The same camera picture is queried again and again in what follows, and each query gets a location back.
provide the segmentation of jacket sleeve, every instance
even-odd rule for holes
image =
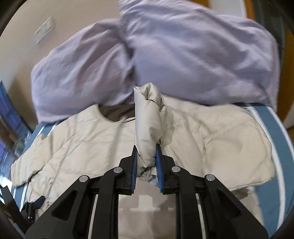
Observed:
[[[32,146],[11,166],[11,181],[18,187],[41,171],[74,135],[77,115],[57,125],[48,136],[40,134]]]

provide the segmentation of fabric fold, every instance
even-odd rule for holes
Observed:
[[[155,148],[166,128],[167,106],[152,83],[134,87],[138,171],[140,179],[150,179],[151,167],[155,166]]]

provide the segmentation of beige wall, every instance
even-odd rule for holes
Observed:
[[[50,17],[55,29],[38,45],[34,32]],[[36,63],[77,31],[105,18],[119,17],[117,0],[27,0],[0,37],[0,79],[19,114],[33,129],[30,73]]]

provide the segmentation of beige down jacket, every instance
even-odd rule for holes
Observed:
[[[230,190],[260,185],[274,176],[271,144],[246,110],[231,104],[206,107],[162,96],[151,83],[135,87],[134,94],[135,120],[109,121],[92,105],[60,123],[49,136],[39,135],[12,165],[14,186],[31,179],[28,201],[46,197],[39,215],[80,175],[97,177],[118,166],[131,155],[134,144],[139,153],[138,177],[143,180],[156,177],[158,142],[177,165],[194,175],[214,174]],[[148,211],[154,196],[144,195],[148,190],[158,189],[139,180],[135,195],[137,191],[140,197],[120,197],[120,215],[123,210],[132,215],[128,219],[119,216],[120,238],[170,238],[160,222],[150,222],[161,206]],[[174,201],[173,196],[163,197],[159,191],[156,197],[153,202],[162,199],[159,204],[167,207]],[[138,217],[143,226],[134,226]]]

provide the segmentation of lavender blanket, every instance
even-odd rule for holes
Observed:
[[[121,0],[120,19],[97,22],[43,58],[31,73],[38,121],[54,122],[94,103],[133,101],[148,82],[199,104],[276,108],[278,47],[258,23],[189,1]]]

